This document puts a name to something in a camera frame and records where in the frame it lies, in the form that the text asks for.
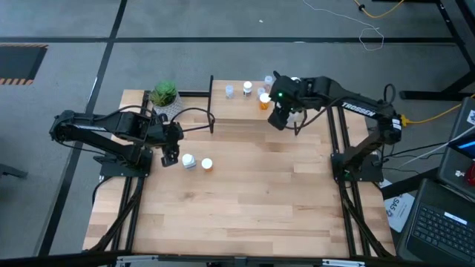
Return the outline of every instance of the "laptop keyboard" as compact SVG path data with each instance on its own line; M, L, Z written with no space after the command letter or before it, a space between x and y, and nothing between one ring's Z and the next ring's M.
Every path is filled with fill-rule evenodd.
M421 204L412 235L462 260L475 260L475 228L438 208Z

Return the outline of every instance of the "potted plant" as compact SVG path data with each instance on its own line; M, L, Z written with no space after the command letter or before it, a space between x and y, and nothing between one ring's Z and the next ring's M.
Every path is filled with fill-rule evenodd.
M155 86L150 92L150 101L154 104L154 110L157 114L165 113L168 120L171 120L183 109L180 95L177 92L175 83L164 81Z

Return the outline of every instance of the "yellow cable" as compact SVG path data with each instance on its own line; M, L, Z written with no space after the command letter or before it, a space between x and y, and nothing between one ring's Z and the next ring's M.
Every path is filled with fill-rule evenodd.
M446 111L444 111L444 112L442 112L442 113L440 113L440 114L438 114L438 115L435 115L435 116L433 116L433 117L431 117L431 118L429 118L429 119L424 119L424 120L418 121L418 122L413 122L413 121L411 121L410 119L408 119L405 115L401 115L402 125L406 127L406 126L409 125L409 124L422 124L422 123L426 123L426 122L433 121L433 120L435 120L435 119L440 118L441 116L444 116L445 114L447 114L447 113L449 113L449 112L451 112L451 111L456 110L457 108L460 108L461 105L462 105L462 104L458 104L458 105L456 105L456 106L454 106L454 107L452 107L452 108L449 108L448 110L446 110Z
M353 1L358 5L358 7L361 6L361 4L358 2L358 0L353 0ZM379 18L382 18L382 17L386 16L387 14L393 12L393 11L394 11L398 6L400 6L402 3L404 3L404 0L401 0L401 1L400 1L397 5L395 5L393 8L391 8L391 9L388 10L387 12L382 13L381 15L378 15L378 16L374 16L374 15L369 14L369 13L366 11L365 8L362 8L361 10L363 10L363 12L364 12L367 16L369 16L370 18L379 19Z

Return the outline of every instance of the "green plant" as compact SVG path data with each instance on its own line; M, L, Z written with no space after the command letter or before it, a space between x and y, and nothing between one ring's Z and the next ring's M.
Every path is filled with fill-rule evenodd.
M177 97L177 89L174 82L161 82L150 93L150 101L159 107L170 105Z

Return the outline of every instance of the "metal bracket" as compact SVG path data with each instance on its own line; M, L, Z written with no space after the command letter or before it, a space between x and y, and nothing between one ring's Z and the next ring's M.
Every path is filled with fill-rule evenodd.
M350 171L346 171L342 168L343 154L331 154L330 159L332 160L332 169L334 175L345 182L383 181L382 169L373 165L373 162L380 161L379 157L376 155L371 154L366 156L366 158L363 160L363 163L361 164L361 171L357 174L350 173Z
M127 165L121 165L121 162L112 154L106 154L107 157L95 156L94 159L99 162L102 167L100 171L101 176L105 177L147 177L150 174L151 159L153 151L150 148L145 148L140 154L139 168L131 168Z
M144 263L150 261L158 261L158 255L139 255L139 256L121 256L117 257L117 264L125 265L126 263Z
M322 266L334 266L334 267L364 267L364 262L356 262L352 260L327 260L323 259Z

